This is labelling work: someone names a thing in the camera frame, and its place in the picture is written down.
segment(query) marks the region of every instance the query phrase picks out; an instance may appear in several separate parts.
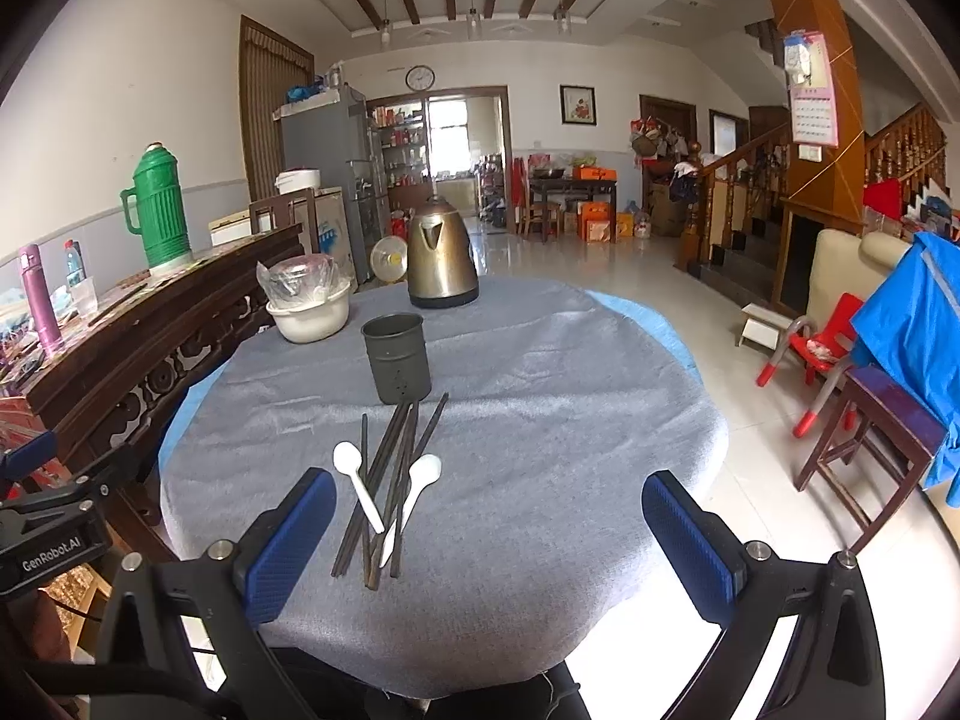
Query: gray tablecloth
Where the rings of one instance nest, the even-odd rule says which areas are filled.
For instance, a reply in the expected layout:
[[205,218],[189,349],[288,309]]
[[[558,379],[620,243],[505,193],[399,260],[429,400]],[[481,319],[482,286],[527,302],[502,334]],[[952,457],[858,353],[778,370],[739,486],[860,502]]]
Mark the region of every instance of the gray tablecloth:
[[360,326],[410,310],[400,284],[352,295],[347,327],[325,341],[272,329],[243,343],[166,464],[161,502],[176,552],[195,557],[238,538],[306,467],[330,469],[337,514],[265,640],[436,698],[564,659],[644,579],[646,476],[670,469],[702,490],[728,436],[703,387],[630,319],[565,284],[484,278],[474,303],[424,314],[421,425],[450,401],[429,447],[443,476],[404,532],[400,579],[365,589],[359,555],[332,579],[356,500],[333,446],[359,442],[366,412],[376,447],[392,413]]

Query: red child chair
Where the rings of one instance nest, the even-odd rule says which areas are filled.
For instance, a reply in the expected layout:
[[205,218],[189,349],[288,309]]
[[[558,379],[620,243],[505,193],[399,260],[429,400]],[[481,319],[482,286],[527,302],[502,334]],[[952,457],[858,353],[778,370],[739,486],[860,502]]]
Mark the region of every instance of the red child chair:
[[[833,389],[840,382],[847,368],[853,364],[848,355],[848,348],[840,343],[838,336],[844,336],[851,343],[856,341],[856,330],[853,330],[850,320],[862,305],[863,301],[856,295],[843,293],[827,320],[827,326],[812,337],[808,334],[813,329],[813,322],[805,316],[794,319],[776,346],[770,362],[767,362],[760,376],[757,376],[757,386],[764,386],[773,377],[776,366],[784,360],[787,348],[793,348],[806,365],[806,384],[813,384],[818,372],[827,377],[820,393],[793,428],[793,435],[798,439],[803,437],[803,434],[810,429],[810,425],[816,421],[820,410],[827,405]],[[818,356],[811,350],[811,346],[818,346],[818,350],[822,350],[824,354]],[[855,416],[855,410],[850,410],[845,415],[844,427],[847,430],[853,429]]]

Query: white plastic spoon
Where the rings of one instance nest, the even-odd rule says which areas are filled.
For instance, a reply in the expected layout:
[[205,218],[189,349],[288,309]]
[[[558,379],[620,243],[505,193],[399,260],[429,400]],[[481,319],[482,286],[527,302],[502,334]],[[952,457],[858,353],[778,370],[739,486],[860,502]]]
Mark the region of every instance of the white plastic spoon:
[[[432,485],[436,480],[440,479],[440,468],[442,464],[440,463],[440,458],[436,455],[424,455],[421,459],[415,461],[410,466],[410,494],[407,495],[407,499],[403,502],[403,525],[402,528],[407,527],[407,520],[410,519],[411,512],[414,511],[414,504],[416,504],[416,498],[424,491],[425,488]],[[390,560],[390,555],[394,552],[394,538],[395,531],[397,531],[397,522],[392,522],[390,530],[387,531],[387,536],[383,539],[383,557],[380,558],[380,567],[387,565],[387,560]]]
[[357,493],[357,499],[360,501],[360,506],[363,508],[370,524],[373,525],[373,530],[383,533],[385,529],[383,520],[380,518],[380,512],[376,510],[376,503],[373,503],[373,498],[370,498],[367,488],[364,487],[363,482],[360,481],[360,476],[357,474],[357,471],[360,470],[360,460],[360,450],[350,442],[340,442],[333,447],[333,467],[344,476],[349,476],[353,483],[353,489]]

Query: flower painting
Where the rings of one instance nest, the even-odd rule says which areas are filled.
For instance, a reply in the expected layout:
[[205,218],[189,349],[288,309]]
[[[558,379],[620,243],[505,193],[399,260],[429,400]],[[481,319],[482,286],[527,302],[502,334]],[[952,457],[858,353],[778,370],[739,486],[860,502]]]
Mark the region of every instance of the flower painting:
[[560,86],[560,114],[564,124],[596,124],[592,86]]

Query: refrigerator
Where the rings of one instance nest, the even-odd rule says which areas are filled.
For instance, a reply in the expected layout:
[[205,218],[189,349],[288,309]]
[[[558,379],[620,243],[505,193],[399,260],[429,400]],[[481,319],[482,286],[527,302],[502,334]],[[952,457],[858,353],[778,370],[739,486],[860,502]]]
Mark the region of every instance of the refrigerator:
[[390,224],[383,153],[367,100],[347,84],[280,116],[286,170],[315,167],[325,187],[340,187],[357,283],[373,278],[370,252]]

